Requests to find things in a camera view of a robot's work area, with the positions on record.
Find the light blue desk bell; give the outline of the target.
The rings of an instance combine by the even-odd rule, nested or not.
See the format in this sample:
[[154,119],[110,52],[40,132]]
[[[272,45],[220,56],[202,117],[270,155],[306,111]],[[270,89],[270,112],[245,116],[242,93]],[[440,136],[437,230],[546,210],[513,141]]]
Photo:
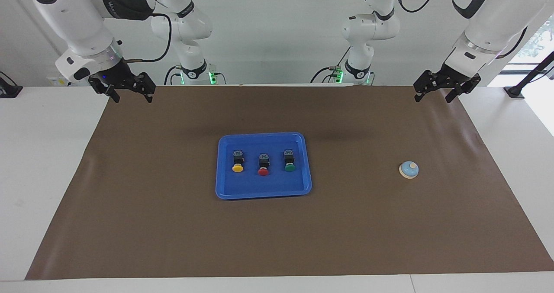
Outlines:
[[419,174],[419,166],[414,161],[404,161],[399,166],[399,173],[407,179],[414,179]]

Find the blue plastic tray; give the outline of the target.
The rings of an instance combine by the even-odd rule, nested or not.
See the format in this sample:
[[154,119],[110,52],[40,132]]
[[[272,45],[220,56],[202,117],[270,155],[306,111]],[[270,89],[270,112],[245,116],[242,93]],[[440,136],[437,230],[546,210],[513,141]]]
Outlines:
[[[293,149],[295,171],[284,170],[283,151]],[[232,171],[233,151],[244,153],[244,170]],[[270,156],[269,174],[258,175],[258,157]],[[226,135],[219,140],[216,196],[224,200],[304,196],[312,190],[306,140],[299,132]]]

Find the white power strip box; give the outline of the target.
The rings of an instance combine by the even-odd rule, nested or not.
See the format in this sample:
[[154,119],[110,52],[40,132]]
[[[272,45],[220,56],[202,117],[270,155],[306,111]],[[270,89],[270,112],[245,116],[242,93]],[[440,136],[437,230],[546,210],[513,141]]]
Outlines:
[[73,82],[73,81],[69,81],[61,74],[57,76],[48,76],[47,81],[50,83],[51,86],[58,86],[58,87],[89,87],[89,84],[86,80]]

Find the black clamp stand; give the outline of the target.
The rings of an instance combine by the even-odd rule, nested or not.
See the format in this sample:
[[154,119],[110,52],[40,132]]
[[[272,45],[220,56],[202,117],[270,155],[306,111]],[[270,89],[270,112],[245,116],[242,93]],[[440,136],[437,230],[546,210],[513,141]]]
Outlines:
[[544,69],[554,62],[554,51],[552,51],[544,60],[542,60],[532,71],[530,71],[517,85],[512,87],[504,87],[506,94],[513,99],[524,99],[521,94],[524,87],[535,80],[539,74],[543,73]]

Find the brown table mat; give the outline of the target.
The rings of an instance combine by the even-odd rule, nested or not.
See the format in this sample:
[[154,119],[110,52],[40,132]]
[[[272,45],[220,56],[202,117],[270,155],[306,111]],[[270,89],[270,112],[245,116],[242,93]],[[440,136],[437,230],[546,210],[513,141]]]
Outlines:
[[[306,196],[225,201],[225,135],[299,132]],[[402,177],[414,161],[419,174]],[[459,100],[410,87],[160,87],[108,102],[26,279],[554,270]]]

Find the black bracket mount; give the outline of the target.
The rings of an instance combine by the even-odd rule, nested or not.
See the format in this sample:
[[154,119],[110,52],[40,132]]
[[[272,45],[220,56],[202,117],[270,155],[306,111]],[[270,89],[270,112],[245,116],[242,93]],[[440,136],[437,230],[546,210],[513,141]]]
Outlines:
[[0,71],[0,98],[16,98],[22,89],[10,76]]

